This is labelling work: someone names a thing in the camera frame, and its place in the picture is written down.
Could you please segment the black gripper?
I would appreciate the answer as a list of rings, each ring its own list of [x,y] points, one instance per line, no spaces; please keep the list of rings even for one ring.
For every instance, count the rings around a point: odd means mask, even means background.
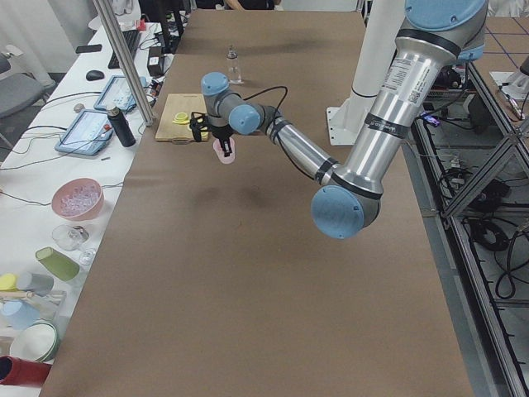
[[[233,154],[231,135],[233,134],[232,128],[226,124],[222,127],[210,126],[210,131],[213,136],[219,140],[220,147],[224,157],[229,157]]]

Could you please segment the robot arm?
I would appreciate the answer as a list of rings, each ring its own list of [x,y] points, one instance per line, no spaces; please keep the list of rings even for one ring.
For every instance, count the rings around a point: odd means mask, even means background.
[[[312,219],[332,238],[353,237],[378,216],[384,174],[441,69],[483,54],[487,2],[406,1],[401,9],[393,33],[394,58],[343,165],[277,108],[249,103],[232,91],[224,74],[211,72],[201,81],[214,136],[263,132],[320,184],[311,203]]]

